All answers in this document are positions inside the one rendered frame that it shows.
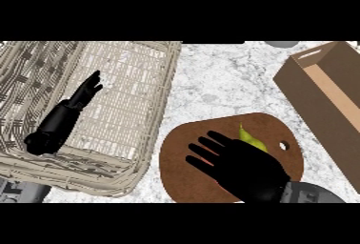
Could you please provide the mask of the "brown cardboard box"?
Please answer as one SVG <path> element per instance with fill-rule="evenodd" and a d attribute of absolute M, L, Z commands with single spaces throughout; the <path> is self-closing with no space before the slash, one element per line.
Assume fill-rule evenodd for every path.
<path fill-rule="evenodd" d="M 360 193 L 360 52 L 333 41 L 292 54 L 274 82 Z"/>

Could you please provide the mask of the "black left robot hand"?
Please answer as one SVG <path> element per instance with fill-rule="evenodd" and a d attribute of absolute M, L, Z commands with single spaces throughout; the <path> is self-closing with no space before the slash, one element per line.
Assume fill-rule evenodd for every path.
<path fill-rule="evenodd" d="M 37 130 L 26 135 L 23 143 L 29 153 L 41 155 L 59 151 L 74 130 L 80 113 L 102 88 L 100 72 L 94 71 L 78 86 L 72 97 L 59 102 Z"/>

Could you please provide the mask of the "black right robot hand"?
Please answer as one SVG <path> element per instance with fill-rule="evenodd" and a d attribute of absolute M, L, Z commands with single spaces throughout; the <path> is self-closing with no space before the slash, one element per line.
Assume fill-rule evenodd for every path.
<path fill-rule="evenodd" d="M 189 144 L 189 149 L 206 162 L 187 155 L 187 163 L 245 203 L 279 203 L 291 177 L 277 159 L 242 140 L 214 131 L 206 134 L 211 139 L 198 138 L 206 149 Z"/>

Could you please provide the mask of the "grey round object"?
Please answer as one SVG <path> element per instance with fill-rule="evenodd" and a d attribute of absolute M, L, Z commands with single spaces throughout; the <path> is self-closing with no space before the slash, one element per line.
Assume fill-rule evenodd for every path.
<path fill-rule="evenodd" d="M 299 41 L 264 41 L 264 43 L 274 48 L 288 49 L 292 48 Z"/>

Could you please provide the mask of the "brown wooden cutting board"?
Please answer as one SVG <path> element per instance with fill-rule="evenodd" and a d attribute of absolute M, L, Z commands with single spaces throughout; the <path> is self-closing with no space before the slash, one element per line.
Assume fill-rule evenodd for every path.
<path fill-rule="evenodd" d="M 167 194 L 177 203 L 233 203 L 239 199 L 220 187 L 215 180 L 187 162 L 186 156 L 196 154 L 189 144 L 209 131 L 231 139 L 239 138 L 239 126 L 265 145 L 267 151 L 280 161 L 286 174 L 299 181 L 304 172 L 301 148 L 285 123 L 270 114 L 252 112 L 220 117 L 177 126 L 165 137 L 159 154 L 161 179 Z"/>

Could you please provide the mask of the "yellow-green sweet potato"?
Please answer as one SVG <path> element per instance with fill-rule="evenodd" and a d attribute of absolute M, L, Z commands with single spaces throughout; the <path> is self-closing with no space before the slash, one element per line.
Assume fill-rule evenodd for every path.
<path fill-rule="evenodd" d="M 267 152 L 264 143 L 245 131 L 243 126 L 239 126 L 239 139 L 257 147 L 261 151 Z"/>

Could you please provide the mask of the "pale wicker basket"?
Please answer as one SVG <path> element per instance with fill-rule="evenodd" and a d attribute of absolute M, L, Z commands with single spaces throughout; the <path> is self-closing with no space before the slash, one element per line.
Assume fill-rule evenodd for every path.
<path fill-rule="evenodd" d="M 152 158 L 181 44 L 177 41 L 10 41 L 0 47 L 0 177 L 121 197 Z M 94 71 L 103 88 L 54 154 L 25 151 L 56 104 Z"/>

